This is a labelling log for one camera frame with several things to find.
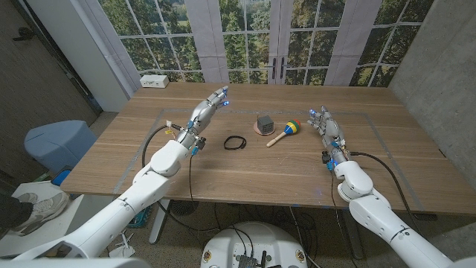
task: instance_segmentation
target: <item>black wristband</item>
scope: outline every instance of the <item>black wristband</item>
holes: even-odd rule
[[[242,143],[240,146],[238,147],[226,147],[226,143],[231,140],[232,138],[240,138],[242,139]],[[241,137],[241,136],[237,136],[237,135],[233,135],[233,136],[229,136],[225,142],[223,143],[223,147],[226,149],[226,150],[238,150],[238,149],[245,149],[245,146],[246,146],[246,139]]]

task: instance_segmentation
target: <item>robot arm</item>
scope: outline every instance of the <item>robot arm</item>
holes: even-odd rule
[[[149,164],[134,177],[132,186],[99,211],[76,231],[50,243],[33,248],[14,260],[33,260],[46,256],[66,258],[93,258],[112,242],[127,223],[142,209],[159,201],[168,191],[170,181],[180,169],[179,161],[185,159],[193,145],[198,150],[197,142],[204,141],[199,134],[210,123],[211,117],[226,98],[228,87],[214,92],[202,101],[193,111],[187,129],[183,129],[177,140],[169,141],[157,151]]]
[[[309,111],[308,123],[319,131],[330,155],[342,199],[349,202],[353,218],[387,242],[409,267],[449,267],[453,262],[425,238],[411,229],[391,210],[388,200],[374,187],[372,179],[350,158],[344,134],[322,106],[321,112]]]

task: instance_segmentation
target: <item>white wall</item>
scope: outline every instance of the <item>white wall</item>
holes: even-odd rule
[[[103,110],[121,111],[127,96],[71,2],[28,0],[28,4]]]

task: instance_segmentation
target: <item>table leg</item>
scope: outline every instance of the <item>table leg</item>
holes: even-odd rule
[[[349,239],[352,256],[356,260],[361,260],[364,258],[364,250],[362,249],[360,236],[358,235],[357,222],[347,209],[342,210],[342,216],[344,218],[344,225],[347,230],[347,238]]]
[[[159,200],[159,202],[163,205],[165,209],[169,208],[170,200]],[[152,230],[150,231],[149,236],[149,243],[152,245],[158,242],[158,236],[160,235],[162,226],[164,226],[165,223],[165,216],[165,212],[162,211],[161,208],[158,208],[157,215],[154,219],[154,225],[152,226]]]

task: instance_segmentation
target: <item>shoe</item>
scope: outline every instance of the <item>shoe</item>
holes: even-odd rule
[[[38,196],[35,193],[25,193],[17,197],[17,199],[20,202],[30,202],[34,204],[38,200]]]
[[[19,236],[25,236],[37,230],[44,223],[54,219],[68,204],[68,195],[61,192],[50,199],[33,204],[30,218],[22,225],[13,229]]]

